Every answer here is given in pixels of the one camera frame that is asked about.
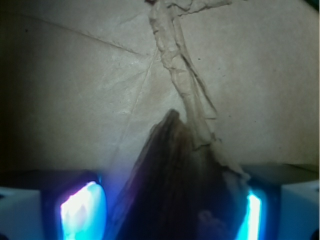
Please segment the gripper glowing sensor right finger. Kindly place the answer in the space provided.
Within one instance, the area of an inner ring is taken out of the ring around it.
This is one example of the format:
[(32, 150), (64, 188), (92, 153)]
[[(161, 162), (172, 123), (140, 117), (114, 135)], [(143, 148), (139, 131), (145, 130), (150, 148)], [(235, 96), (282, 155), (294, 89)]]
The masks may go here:
[(238, 240), (318, 240), (320, 171), (314, 164), (244, 164), (247, 213)]

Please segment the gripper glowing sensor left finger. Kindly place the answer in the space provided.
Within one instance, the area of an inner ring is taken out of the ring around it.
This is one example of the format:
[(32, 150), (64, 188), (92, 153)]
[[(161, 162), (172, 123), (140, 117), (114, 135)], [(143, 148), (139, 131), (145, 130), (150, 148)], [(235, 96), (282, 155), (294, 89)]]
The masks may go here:
[(102, 240), (107, 197), (91, 170), (16, 170), (0, 174), (2, 240)]

